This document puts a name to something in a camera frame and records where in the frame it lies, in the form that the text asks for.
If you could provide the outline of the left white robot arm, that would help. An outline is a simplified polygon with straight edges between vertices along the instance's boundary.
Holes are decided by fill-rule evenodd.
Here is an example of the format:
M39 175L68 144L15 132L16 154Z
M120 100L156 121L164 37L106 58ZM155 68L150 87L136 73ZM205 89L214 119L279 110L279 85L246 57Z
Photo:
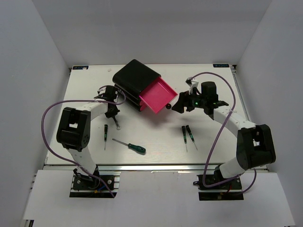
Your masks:
M77 175L85 175L84 183L89 188L94 189L99 186L100 177L97 173L97 164L93 161L88 143L90 140L91 121L104 114L107 118L112 118L118 130L121 129L116 120L120 110L117 108L120 103L118 98L124 92L115 86L103 86L98 90L98 95L86 104L71 108L66 107L62 111L58 126L56 140L68 150L73 161L78 163Z

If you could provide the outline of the pink top drawer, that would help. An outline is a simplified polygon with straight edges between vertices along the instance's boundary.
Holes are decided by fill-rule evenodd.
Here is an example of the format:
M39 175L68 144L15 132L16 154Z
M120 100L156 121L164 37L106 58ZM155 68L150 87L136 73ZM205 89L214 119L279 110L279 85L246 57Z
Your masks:
M158 77L139 95L143 103L156 114L176 96L177 92L161 77Z

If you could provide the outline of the silver combination wrench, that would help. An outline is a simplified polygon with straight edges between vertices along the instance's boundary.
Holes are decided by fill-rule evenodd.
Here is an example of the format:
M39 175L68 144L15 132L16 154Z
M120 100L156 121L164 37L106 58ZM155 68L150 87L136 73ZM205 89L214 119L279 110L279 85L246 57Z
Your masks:
M118 120L116 119L115 116L113 117L113 120L114 120L114 122L115 122L115 124L116 124L116 129L117 129L117 130L121 130L121 126L120 126L120 124L118 123Z

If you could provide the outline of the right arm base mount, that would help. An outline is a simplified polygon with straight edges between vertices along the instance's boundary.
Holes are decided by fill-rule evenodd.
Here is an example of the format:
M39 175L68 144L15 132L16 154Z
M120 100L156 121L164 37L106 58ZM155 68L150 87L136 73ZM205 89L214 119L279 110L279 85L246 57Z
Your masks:
M203 175L197 175L197 180L193 182L193 185L198 188L198 196L200 201L244 200L241 180L239 177L214 187L205 187L202 180Z

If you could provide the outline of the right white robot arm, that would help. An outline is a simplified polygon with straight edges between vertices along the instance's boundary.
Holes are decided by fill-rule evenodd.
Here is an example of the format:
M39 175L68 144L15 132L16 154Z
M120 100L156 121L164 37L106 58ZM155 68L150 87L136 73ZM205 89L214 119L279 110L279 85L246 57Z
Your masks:
M213 182L207 187L226 188L231 179L240 176L254 167L264 166L276 161L276 153L271 129L268 125L257 125L236 113L225 101L220 101L216 84L208 81L197 88L197 82L187 80L189 91L181 92L172 110L178 113L203 109L212 120L228 129L237 139L234 158L216 167Z

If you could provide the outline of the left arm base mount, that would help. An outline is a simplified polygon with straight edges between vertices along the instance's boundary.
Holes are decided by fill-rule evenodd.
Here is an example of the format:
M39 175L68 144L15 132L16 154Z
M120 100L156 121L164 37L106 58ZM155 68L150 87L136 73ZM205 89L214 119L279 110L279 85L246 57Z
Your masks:
M94 177L80 174L75 168L73 170L69 197L113 199L117 194L120 176L110 174L101 175L97 170L94 173L97 174L104 182Z

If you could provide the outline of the black drawer cabinet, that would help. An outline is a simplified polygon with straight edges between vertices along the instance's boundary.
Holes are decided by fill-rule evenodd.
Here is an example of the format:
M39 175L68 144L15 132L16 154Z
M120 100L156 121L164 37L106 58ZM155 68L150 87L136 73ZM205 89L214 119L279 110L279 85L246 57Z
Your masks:
M115 87L123 90L126 100L139 112L146 104L140 94L161 75L136 59L131 60L112 78Z

